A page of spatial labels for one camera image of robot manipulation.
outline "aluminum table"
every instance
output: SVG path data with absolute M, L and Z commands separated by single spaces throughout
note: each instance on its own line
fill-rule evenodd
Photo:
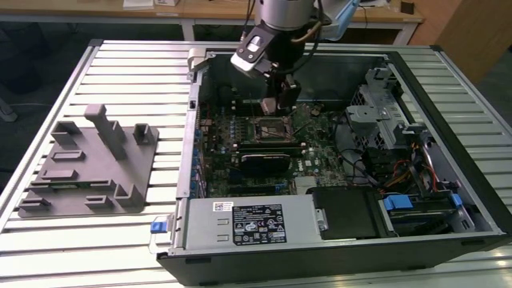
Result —
M 174 211 L 174 189 L 182 149 L 192 48 L 236 48 L 236 43 L 104 41 L 86 48 L 48 118 L 0 196 L 1 287 L 182 287 L 149 253 L 149 223 Z M 429 47 L 320 45 L 328 50 L 396 50 L 470 156 L 512 207 L 512 129 L 442 52 Z M 121 125 L 148 123 L 160 130 L 149 179 L 148 206 L 140 214 L 106 217 L 17 216 L 17 203 L 52 146 L 57 120 L 92 123 L 86 104 L 104 103 Z M 406 101 L 416 118 L 412 102 Z M 160 247 L 169 244 L 158 235 Z M 233 284 L 229 287 L 509 287 L 512 249 L 468 254 L 432 269 Z

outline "red wire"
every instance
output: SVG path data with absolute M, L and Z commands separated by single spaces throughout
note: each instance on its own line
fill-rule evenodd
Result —
M 397 175 L 397 169 L 398 169 L 398 164 L 400 163 L 406 163 L 406 162 L 410 162 L 409 160 L 400 160 L 394 163 L 394 167 L 393 167 L 393 177 Z

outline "metal bracket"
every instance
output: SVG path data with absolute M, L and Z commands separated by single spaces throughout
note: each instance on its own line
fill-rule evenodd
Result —
M 325 211 L 322 209 L 314 209 L 314 217 L 317 220 L 318 230 L 325 231 L 329 229 L 329 225 L 326 223 Z
M 213 58 L 214 54 L 208 54 L 205 48 L 192 48 L 186 57 L 189 71 L 196 73 L 200 69 L 208 66 L 208 59 Z

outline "white label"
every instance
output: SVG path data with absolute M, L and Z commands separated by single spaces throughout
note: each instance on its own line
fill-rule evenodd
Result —
M 177 13 L 157 13 L 157 16 L 172 16 L 172 17 L 177 17 Z
M 284 236 L 285 236 L 284 232 L 269 233 L 269 238 L 284 237 Z
M 233 208 L 232 202 L 213 202 L 213 212 L 230 211 Z

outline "black cable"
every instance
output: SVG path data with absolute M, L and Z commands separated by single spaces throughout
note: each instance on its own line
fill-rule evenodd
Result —
M 245 23 L 242 24 L 242 33 L 246 33 L 246 24 L 249 22 L 250 14 L 253 13 L 253 10 L 254 10 L 254 4 L 256 4 L 256 0 L 253 0 L 252 5 L 250 5 L 250 0 L 246 3 L 246 15 L 245 15 Z
M 360 173 L 361 173 L 361 174 L 364 175 L 364 177 L 368 179 L 369 184 L 370 184 L 372 186 L 374 186 L 374 187 L 377 187 L 377 188 L 385 190 L 385 187 L 382 186 L 382 184 L 378 183 L 377 180 L 374 180 L 374 178 L 373 178 L 373 177 L 364 171 L 362 168 L 357 167 L 357 166 L 354 165 L 354 163 L 352 163 L 352 162 L 350 162 L 345 157 L 342 157 L 341 155 L 340 155 L 338 158 L 341 159 L 341 162 L 345 162 L 349 166 L 352 166 L 353 169 L 357 169 L 357 171 L 360 171 Z
M 317 1 L 318 1 L 318 16 L 317 16 L 317 18 L 318 18 L 320 23 L 322 23 L 322 4 L 321 4 L 321 0 L 317 0 Z M 320 27 L 318 31 L 316 32 L 313 48 L 310 49 L 309 54 L 305 56 L 304 61 L 296 67 L 293 67 L 288 70 L 277 71 L 277 74 L 280 74 L 280 75 L 293 74 L 300 68 L 302 68 L 302 66 L 312 59 L 312 57 L 313 57 L 313 55 L 318 49 L 320 39 L 321 39 L 321 27 Z

